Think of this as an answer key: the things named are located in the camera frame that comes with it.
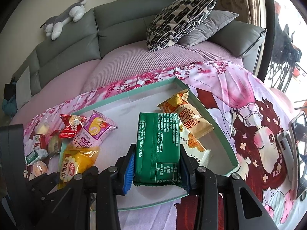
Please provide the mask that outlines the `yellow bread packet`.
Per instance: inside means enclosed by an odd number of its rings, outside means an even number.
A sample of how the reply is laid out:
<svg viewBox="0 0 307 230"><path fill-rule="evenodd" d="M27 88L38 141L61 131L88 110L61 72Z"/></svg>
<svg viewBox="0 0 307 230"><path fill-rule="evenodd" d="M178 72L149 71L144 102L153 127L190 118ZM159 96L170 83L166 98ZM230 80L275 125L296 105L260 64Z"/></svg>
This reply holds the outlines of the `yellow bread packet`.
<svg viewBox="0 0 307 230"><path fill-rule="evenodd" d="M63 153L58 189L64 188L76 174L83 173L92 167L99 151L100 147L98 146L77 149L69 144Z"/></svg>

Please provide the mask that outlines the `pale yellow bun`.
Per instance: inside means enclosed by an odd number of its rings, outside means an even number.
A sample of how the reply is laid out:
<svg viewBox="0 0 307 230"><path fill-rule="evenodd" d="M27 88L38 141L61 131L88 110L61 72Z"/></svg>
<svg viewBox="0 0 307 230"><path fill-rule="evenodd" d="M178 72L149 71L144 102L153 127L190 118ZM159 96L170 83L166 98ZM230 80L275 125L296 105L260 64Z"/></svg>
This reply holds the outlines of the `pale yellow bun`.
<svg viewBox="0 0 307 230"><path fill-rule="evenodd" d="M32 173L35 177L41 176L43 174L47 174L48 173L48 167L46 165L45 162L43 161L36 161L33 165L32 165Z"/></svg>

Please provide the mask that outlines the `green white walnut cake packet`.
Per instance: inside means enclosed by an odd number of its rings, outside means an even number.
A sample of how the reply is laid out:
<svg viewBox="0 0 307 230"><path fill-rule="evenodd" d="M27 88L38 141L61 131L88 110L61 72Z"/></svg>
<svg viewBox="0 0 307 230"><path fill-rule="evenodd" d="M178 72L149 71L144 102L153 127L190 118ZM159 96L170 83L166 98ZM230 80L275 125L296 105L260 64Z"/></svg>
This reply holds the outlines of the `green white walnut cake packet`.
<svg viewBox="0 0 307 230"><path fill-rule="evenodd" d="M26 164L30 166L37 161L45 159L46 157L48 157L48 151L45 149L34 149L25 157L25 160Z"/></svg>

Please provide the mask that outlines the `pink swiss roll packet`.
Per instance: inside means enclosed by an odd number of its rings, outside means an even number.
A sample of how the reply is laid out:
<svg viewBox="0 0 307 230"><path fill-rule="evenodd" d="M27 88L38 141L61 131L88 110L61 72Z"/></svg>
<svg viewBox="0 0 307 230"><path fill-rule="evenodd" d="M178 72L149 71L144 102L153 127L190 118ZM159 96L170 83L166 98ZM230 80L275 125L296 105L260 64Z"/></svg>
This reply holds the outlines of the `pink swiss roll packet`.
<svg viewBox="0 0 307 230"><path fill-rule="evenodd" d="M73 149L92 149L100 147L107 136L118 126L104 114L93 111L89 120L70 142Z"/></svg>

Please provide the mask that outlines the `dark green snack packet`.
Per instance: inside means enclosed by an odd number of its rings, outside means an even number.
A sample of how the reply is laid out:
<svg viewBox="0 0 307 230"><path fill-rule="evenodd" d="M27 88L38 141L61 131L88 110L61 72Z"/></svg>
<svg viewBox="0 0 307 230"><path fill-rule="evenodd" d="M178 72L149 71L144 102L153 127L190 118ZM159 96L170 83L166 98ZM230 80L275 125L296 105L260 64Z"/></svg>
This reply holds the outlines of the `dark green snack packet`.
<svg viewBox="0 0 307 230"><path fill-rule="evenodd" d="M180 119L168 113L144 113L138 118L135 186L178 185Z"/></svg>

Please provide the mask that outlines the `round biscuit clear packet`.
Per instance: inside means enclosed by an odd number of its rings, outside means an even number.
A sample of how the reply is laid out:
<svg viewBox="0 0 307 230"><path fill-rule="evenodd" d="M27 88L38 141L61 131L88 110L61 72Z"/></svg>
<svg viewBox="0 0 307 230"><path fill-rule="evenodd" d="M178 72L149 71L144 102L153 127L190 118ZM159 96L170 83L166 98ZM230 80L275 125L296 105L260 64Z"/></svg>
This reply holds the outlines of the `round biscuit clear packet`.
<svg viewBox="0 0 307 230"><path fill-rule="evenodd" d="M50 155L59 154L61 151L62 140L58 135L54 135L48 142L48 152Z"/></svg>

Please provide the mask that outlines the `red white milk biscuit packet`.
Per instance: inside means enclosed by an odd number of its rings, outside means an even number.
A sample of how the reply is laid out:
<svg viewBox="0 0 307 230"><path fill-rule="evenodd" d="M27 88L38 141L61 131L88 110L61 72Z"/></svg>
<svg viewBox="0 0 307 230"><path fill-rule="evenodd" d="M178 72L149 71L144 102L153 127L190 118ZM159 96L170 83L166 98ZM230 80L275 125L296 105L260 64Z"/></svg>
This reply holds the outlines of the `red white milk biscuit packet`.
<svg viewBox="0 0 307 230"><path fill-rule="evenodd" d="M45 142L45 135L37 134L33 136L33 147L34 149L45 149L47 150L47 145Z"/></svg>

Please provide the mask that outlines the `red snack packet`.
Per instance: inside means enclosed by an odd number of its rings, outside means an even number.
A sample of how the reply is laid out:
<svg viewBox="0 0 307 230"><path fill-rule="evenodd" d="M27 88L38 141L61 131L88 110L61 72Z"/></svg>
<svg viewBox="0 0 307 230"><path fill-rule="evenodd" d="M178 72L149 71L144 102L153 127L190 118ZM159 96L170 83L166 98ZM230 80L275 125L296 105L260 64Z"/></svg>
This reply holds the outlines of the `red snack packet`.
<svg viewBox="0 0 307 230"><path fill-rule="evenodd" d="M61 114L61 120L64 123L64 128L60 131L61 139L74 138L86 123L87 118L79 115Z"/></svg>

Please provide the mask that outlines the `clear bread bun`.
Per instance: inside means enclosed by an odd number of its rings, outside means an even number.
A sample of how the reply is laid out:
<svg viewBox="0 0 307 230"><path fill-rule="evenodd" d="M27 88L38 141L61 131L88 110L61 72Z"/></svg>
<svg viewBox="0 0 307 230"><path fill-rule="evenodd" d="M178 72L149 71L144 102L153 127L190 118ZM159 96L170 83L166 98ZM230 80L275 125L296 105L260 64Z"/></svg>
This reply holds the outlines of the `clear bread bun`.
<svg viewBox="0 0 307 230"><path fill-rule="evenodd" d="M51 133L51 126L47 122L41 122L34 128L34 132L47 136Z"/></svg>

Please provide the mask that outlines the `white peanut snack packet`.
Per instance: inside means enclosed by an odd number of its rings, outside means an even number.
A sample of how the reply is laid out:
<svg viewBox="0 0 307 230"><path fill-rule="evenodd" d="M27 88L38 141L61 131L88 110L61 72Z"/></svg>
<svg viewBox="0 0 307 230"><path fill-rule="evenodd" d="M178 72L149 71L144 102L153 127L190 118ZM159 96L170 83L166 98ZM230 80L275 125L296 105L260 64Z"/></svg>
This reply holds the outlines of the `white peanut snack packet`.
<svg viewBox="0 0 307 230"><path fill-rule="evenodd" d="M211 150L206 149L201 142L180 122L180 142L187 155L194 158L200 166L208 167L212 157Z"/></svg>

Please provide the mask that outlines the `orange swiss roll packet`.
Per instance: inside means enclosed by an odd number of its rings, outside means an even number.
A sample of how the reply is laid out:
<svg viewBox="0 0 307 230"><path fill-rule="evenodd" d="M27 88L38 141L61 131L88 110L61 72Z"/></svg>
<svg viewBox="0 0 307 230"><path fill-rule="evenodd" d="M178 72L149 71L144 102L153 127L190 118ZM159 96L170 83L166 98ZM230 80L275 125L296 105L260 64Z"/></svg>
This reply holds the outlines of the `orange swiss roll packet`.
<svg viewBox="0 0 307 230"><path fill-rule="evenodd" d="M158 108L163 113L178 114L184 127L199 139L214 130L214 127L189 103L188 98L189 91L185 89L160 103Z"/></svg>

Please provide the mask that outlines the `teal white tray box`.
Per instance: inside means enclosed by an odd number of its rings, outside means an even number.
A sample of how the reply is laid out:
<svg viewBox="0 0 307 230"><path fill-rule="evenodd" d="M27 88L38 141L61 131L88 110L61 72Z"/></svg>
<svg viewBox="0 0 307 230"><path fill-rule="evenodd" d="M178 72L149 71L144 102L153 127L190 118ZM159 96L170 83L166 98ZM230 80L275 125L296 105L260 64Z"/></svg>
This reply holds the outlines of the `teal white tray box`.
<svg viewBox="0 0 307 230"><path fill-rule="evenodd" d="M129 170L118 173L120 211L182 198L180 154L220 175L238 166L229 140L209 111L177 78L124 92L80 110L86 123L63 144L59 188L95 166L103 171L126 156Z"/></svg>

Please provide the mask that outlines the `pink cartoon tablecloth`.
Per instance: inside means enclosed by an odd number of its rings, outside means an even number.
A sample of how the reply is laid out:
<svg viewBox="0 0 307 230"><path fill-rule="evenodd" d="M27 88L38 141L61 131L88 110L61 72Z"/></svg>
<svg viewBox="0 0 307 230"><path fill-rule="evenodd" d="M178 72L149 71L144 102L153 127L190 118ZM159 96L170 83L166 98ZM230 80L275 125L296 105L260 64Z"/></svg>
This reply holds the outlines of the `pink cartoon tablecloth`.
<svg viewBox="0 0 307 230"><path fill-rule="evenodd" d="M291 113L282 96L240 65L224 62L195 62L140 74L117 77L102 84L102 75L93 74L90 87L71 99L30 119L24 140L36 125L46 121L53 129L60 114L70 114L109 97L169 78L178 78L197 91L198 99L229 141L239 160L238 172L250 186L279 229L294 229L306 214L306 201L291 197L289 171L276 136L286 130Z"/></svg>

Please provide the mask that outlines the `teal blue clothing pile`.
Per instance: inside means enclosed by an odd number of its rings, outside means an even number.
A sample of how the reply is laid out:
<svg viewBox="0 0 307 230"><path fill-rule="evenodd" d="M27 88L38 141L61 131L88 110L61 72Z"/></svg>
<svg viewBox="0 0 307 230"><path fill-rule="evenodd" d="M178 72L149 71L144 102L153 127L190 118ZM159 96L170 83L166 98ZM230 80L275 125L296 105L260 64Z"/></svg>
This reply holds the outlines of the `teal blue clothing pile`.
<svg viewBox="0 0 307 230"><path fill-rule="evenodd" d="M5 115L14 117L17 113L16 96L13 95L9 100L3 99L2 110Z"/></svg>

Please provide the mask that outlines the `black bag on sofa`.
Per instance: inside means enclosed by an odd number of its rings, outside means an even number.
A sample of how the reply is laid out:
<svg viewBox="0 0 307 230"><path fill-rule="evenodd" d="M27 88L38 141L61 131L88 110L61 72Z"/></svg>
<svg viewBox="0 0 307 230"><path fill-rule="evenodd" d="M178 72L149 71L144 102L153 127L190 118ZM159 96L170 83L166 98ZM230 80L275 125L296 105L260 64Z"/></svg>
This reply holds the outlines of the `black bag on sofa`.
<svg viewBox="0 0 307 230"><path fill-rule="evenodd" d="M11 79L10 83L5 84L4 88L4 99L9 101L16 94L16 81L14 78Z"/></svg>

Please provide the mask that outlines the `light grey pillow left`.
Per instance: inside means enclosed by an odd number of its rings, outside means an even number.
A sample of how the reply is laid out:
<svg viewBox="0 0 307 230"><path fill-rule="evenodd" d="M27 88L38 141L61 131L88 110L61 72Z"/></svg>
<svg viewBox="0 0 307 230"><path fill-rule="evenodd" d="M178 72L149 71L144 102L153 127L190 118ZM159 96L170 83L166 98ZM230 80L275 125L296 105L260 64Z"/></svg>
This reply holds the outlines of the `light grey pillow left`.
<svg viewBox="0 0 307 230"><path fill-rule="evenodd" d="M30 68L27 67L16 84L16 104L20 110L32 98L30 87Z"/></svg>

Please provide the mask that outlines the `pink sofa seat cover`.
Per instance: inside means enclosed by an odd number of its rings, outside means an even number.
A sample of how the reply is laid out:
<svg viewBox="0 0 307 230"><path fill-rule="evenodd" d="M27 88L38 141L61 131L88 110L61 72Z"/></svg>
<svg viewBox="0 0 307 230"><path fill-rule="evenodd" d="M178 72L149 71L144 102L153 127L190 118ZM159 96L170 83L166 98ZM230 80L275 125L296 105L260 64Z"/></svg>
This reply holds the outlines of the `pink sofa seat cover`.
<svg viewBox="0 0 307 230"><path fill-rule="evenodd" d="M16 113L11 123L27 125L48 108L115 81L166 67L210 61L228 61L243 66L240 58L209 41L192 47L176 44L155 52L148 51L145 41L125 45L101 60L84 62L55 77Z"/></svg>

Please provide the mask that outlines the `grey leather sofa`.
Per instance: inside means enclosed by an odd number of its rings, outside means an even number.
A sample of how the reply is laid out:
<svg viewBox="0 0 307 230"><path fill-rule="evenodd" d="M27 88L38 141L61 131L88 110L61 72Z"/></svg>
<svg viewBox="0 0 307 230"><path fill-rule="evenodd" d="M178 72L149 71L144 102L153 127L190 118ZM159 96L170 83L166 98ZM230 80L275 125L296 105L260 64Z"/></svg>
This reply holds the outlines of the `grey leather sofa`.
<svg viewBox="0 0 307 230"><path fill-rule="evenodd" d="M149 24L173 1L176 0L117 0L94 7L80 21L66 24L58 39L47 37L38 44L12 77L19 80L29 67L31 93L37 94L55 77L77 65L145 41ZM254 72L265 37L265 28L233 20L206 41L225 48Z"/></svg>

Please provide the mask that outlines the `grey white plush toy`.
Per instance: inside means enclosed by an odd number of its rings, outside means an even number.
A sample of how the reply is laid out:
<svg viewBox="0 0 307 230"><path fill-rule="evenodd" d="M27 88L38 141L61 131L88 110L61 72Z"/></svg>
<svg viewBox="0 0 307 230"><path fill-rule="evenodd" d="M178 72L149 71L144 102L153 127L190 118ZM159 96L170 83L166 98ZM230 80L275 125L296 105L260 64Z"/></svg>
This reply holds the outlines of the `grey white plush toy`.
<svg viewBox="0 0 307 230"><path fill-rule="evenodd" d="M70 5L64 12L58 16L48 18L40 28L43 29L47 37L56 40L62 33L63 27L73 22L78 22L85 14L86 0L78 0L77 3Z"/></svg>

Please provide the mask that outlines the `black white patterned pillow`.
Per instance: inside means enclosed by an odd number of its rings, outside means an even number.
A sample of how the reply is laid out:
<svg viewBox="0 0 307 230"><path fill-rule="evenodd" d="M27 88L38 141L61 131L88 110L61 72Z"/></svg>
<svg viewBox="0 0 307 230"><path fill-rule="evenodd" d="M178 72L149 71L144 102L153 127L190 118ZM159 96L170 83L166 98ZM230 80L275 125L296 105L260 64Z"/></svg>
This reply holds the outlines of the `black white patterned pillow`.
<svg viewBox="0 0 307 230"><path fill-rule="evenodd" d="M176 0L165 7L147 28L150 52L175 45L207 19L217 0Z"/></svg>

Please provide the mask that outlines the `grey pillow right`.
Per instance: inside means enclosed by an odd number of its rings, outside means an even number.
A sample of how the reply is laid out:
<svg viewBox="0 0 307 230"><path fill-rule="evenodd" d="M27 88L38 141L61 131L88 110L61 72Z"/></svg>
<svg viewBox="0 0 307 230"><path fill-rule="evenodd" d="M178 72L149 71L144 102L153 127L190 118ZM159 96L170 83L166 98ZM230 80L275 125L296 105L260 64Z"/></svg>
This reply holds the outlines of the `grey pillow right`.
<svg viewBox="0 0 307 230"><path fill-rule="evenodd" d="M212 10L208 17L194 30L181 37L178 43L181 46L191 47L208 40L217 31L235 20L239 14L223 10Z"/></svg>

